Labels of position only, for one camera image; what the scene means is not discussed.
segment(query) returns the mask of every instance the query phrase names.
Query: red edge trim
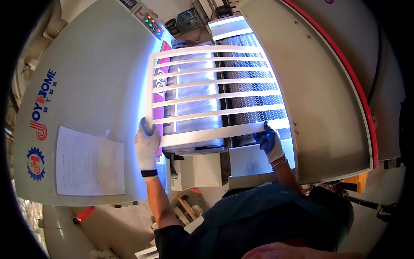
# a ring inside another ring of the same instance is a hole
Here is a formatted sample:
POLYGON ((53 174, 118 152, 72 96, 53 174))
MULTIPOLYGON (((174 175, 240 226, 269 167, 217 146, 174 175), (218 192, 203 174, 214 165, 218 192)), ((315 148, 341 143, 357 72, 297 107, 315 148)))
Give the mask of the red edge trim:
POLYGON ((362 90, 361 84, 356 77, 354 70, 352 69, 351 65, 349 64, 348 60, 345 58, 345 55, 339 49, 338 45, 329 37, 328 33, 325 32, 322 27, 317 24, 307 13, 305 13, 301 8, 299 8, 296 4, 292 3, 290 0, 282 0, 290 7, 295 9, 299 14, 301 14, 315 29, 325 38, 325 40, 329 43, 335 53, 338 55, 339 59, 342 61, 345 69, 347 70, 349 76, 351 77, 352 82, 354 83, 356 92, 359 95, 359 99, 362 103, 362 108, 365 113, 366 120, 368 122, 368 130, 369 135, 371 138, 371 148, 372 148, 372 158, 373 158, 373 169, 378 167, 378 145, 377 145, 377 135, 375 134, 374 122, 372 120, 371 110, 369 109, 368 102, 366 101, 365 94, 362 90))

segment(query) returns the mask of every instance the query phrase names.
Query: document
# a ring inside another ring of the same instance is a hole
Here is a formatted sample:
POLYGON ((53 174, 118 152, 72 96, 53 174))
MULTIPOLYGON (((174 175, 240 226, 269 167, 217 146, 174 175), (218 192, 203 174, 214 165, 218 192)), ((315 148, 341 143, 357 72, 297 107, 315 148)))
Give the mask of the document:
POLYGON ((125 194, 124 144, 60 126, 55 177, 60 195, 125 194))

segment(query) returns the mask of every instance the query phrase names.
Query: bucket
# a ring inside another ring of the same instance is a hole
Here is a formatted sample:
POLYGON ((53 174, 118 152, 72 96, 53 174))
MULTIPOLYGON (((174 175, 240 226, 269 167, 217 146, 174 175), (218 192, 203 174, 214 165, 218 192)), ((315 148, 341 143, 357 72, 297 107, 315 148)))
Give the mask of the bucket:
POLYGON ((180 30, 176 27, 176 19, 171 19, 166 22, 165 27, 170 31, 172 35, 180 33, 180 30))
POLYGON ((216 8, 216 13, 217 13, 217 16, 219 17, 219 19, 233 15, 231 7, 230 6, 225 6, 225 5, 217 7, 216 8))

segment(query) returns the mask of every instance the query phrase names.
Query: gloved hand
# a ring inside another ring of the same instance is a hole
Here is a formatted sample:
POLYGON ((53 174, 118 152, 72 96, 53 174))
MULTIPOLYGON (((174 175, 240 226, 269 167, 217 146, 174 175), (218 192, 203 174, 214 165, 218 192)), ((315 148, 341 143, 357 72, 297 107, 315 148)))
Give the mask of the gloved hand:
POLYGON ((279 132, 274 131, 265 121, 265 131, 253 133, 252 136, 257 144, 260 144, 260 149, 267 155, 267 160, 271 164, 276 159, 285 155, 280 142, 279 132))
POLYGON ((137 153, 138 167, 143 177, 157 175, 155 162, 160 141, 158 128, 152 125, 151 132, 149 132, 145 118, 142 118, 140 128, 135 135, 135 151, 137 153))

